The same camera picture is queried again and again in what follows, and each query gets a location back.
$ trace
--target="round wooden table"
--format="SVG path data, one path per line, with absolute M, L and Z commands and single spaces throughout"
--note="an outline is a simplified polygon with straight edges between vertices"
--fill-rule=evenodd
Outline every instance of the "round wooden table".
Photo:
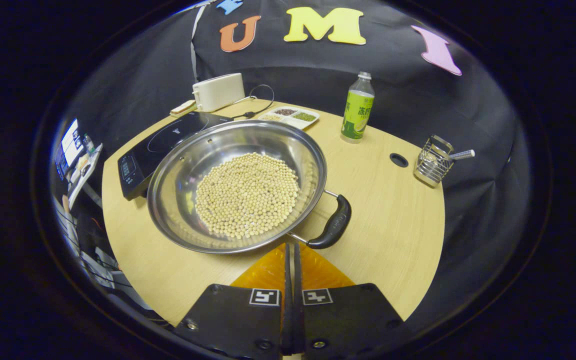
M 215 114 L 238 116 L 267 104 L 267 100 L 246 100 Z M 267 111 L 285 105 L 289 104 L 275 102 Z M 317 251 L 356 284 L 377 285 L 406 320 L 428 291 L 439 264 L 444 241 L 442 187 L 432 189 L 414 177 L 418 146 L 370 126 L 361 143 L 346 143 L 339 137 L 340 116 L 308 110 L 320 114 L 305 131 L 326 157 L 326 189 L 343 194 L 352 205 L 343 237 Z M 106 160 L 102 178 L 103 219 L 119 267 L 143 300 L 174 326 L 208 285 L 230 285 L 279 245 L 227 255 L 187 250 L 157 230 L 145 198 L 123 197 L 117 160 L 175 119 L 166 117 L 128 141 Z M 391 153 L 405 157 L 409 166 L 394 164 Z M 336 208 L 332 196 L 322 196 L 294 232 L 306 239 L 317 237 Z

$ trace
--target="pink letter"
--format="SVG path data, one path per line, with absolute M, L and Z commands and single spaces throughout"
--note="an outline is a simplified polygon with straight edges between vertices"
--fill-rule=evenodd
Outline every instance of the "pink letter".
M 421 34 L 423 41 L 425 41 L 425 52 L 421 54 L 425 61 L 455 75 L 462 75 L 462 71 L 455 65 L 453 57 L 448 51 L 448 41 L 421 27 L 415 25 L 410 25 L 410 27 Z

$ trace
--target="wok handle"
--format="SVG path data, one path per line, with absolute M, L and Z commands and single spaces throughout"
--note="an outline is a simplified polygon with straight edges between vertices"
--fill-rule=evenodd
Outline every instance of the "wok handle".
M 336 210 L 328 219 L 321 235 L 312 240 L 304 240 L 292 232 L 288 233 L 288 235 L 305 243 L 306 246 L 312 249 L 326 249 L 333 246 L 344 234 L 348 223 L 350 223 L 350 216 L 352 215 L 350 203 L 342 194 L 332 193 L 327 190 L 324 191 L 336 197 Z

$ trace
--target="plastic bottle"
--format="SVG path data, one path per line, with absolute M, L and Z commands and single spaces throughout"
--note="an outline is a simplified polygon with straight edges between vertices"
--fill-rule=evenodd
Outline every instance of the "plastic bottle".
M 370 73 L 361 71 L 358 77 L 348 89 L 341 125 L 341 139 L 352 144 L 361 142 L 375 100 L 375 90 L 370 85 Z
M 84 141 L 86 142 L 86 151 L 88 155 L 92 155 L 92 153 L 95 152 L 95 146 L 93 145 L 92 140 L 88 134 L 84 134 Z

